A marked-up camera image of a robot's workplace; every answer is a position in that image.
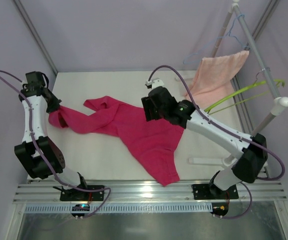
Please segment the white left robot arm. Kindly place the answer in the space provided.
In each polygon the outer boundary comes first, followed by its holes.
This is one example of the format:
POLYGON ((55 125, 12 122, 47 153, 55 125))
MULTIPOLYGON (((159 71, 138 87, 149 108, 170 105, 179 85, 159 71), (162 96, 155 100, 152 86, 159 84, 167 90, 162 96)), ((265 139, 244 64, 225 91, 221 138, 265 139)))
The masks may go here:
POLYGON ((86 189, 85 179, 78 172, 65 169, 61 150, 48 137, 46 116, 60 107, 60 100, 48 89, 49 80, 40 71, 26 74, 19 99, 25 111, 25 132, 20 145, 14 151, 32 179, 47 179, 52 176, 60 183, 74 189, 86 189))

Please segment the pink trousers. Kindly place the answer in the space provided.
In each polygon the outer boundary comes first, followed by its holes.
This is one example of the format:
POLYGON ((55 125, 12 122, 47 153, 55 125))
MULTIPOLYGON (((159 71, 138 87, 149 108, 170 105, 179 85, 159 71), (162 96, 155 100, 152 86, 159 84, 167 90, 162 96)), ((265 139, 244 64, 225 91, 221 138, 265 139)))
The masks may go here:
POLYGON ((78 134, 98 133, 118 137, 130 154, 162 186, 180 180, 174 162, 184 129, 164 119, 147 121, 143 108, 110 96, 87 99, 84 106, 94 113, 86 115, 60 106, 49 114, 49 123, 70 128, 78 134))

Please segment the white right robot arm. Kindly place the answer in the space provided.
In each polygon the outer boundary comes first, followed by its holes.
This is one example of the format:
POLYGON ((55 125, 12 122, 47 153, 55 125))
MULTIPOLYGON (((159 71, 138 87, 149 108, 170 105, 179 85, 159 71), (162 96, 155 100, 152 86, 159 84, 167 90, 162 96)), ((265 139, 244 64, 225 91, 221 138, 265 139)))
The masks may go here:
POLYGON ((216 121, 195 103, 177 101, 167 88, 159 86, 141 99, 147 121, 165 119, 173 125, 203 135, 227 150, 236 162, 218 171, 208 184, 214 199, 225 197, 233 185, 245 182, 254 183, 267 160, 266 139, 257 134, 234 131, 216 121))

